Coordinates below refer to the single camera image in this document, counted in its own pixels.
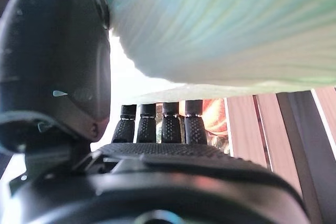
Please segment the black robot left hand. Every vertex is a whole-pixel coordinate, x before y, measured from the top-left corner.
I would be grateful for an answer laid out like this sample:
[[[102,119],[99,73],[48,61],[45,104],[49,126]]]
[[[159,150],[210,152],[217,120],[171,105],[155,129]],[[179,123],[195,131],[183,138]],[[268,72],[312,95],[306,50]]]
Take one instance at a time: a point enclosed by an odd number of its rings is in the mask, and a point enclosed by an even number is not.
[[[110,144],[106,0],[10,0],[1,21],[1,150],[22,153],[2,223],[309,223],[299,194],[207,144],[201,100],[125,105]]]

